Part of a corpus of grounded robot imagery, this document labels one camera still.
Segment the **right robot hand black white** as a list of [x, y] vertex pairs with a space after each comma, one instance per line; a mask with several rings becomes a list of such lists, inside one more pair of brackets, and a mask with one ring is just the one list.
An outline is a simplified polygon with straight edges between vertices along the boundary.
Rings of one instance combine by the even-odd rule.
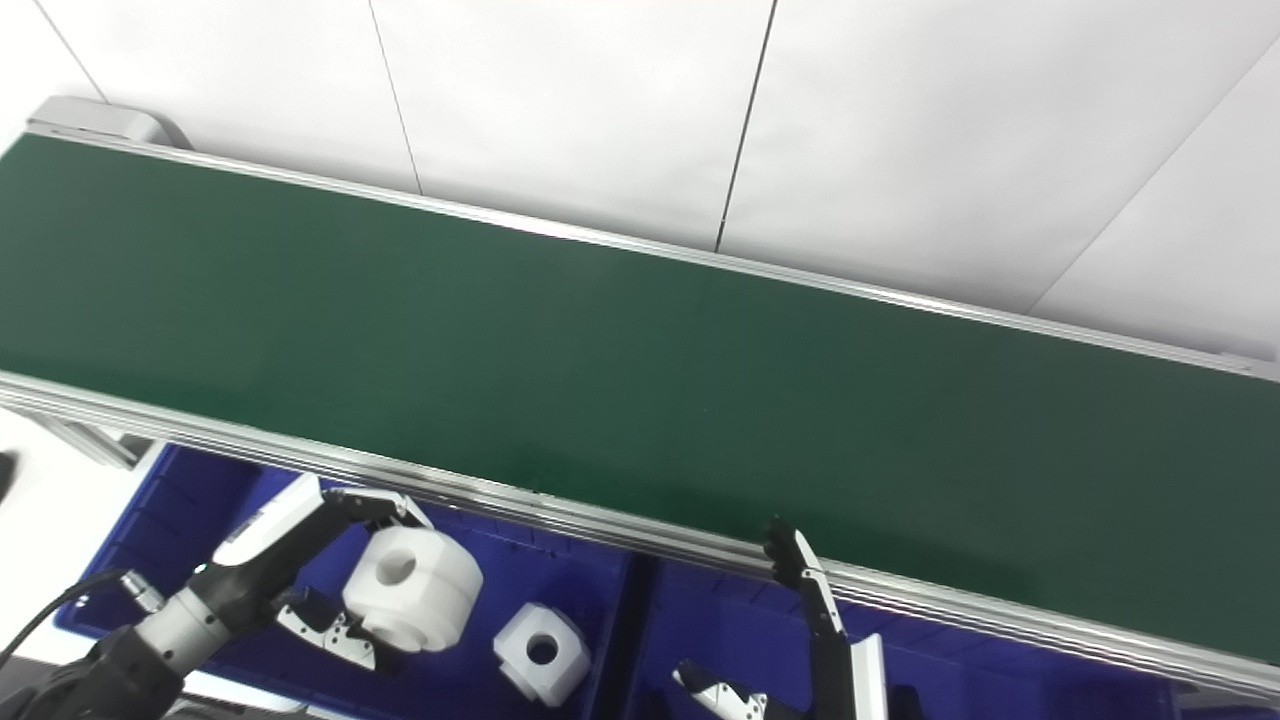
[[800, 598], [808, 629], [812, 705], [795, 708], [684, 660], [675, 683], [718, 719], [887, 719], [883, 646], [877, 634], [850, 641], [827, 573], [806, 537], [782, 518], [765, 529], [772, 577]]

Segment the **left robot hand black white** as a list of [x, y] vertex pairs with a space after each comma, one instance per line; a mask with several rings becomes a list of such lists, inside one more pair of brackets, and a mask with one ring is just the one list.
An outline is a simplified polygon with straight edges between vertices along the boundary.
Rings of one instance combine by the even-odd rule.
[[232, 532], [187, 587], [207, 610], [207, 623], [232, 639], [276, 625], [348, 664], [390, 675], [402, 653], [376, 639], [339, 601], [298, 585], [297, 578], [351, 527], [375, 536], [430, 525], [406, 495], [326, 489], [319, 477], [302, 474]]

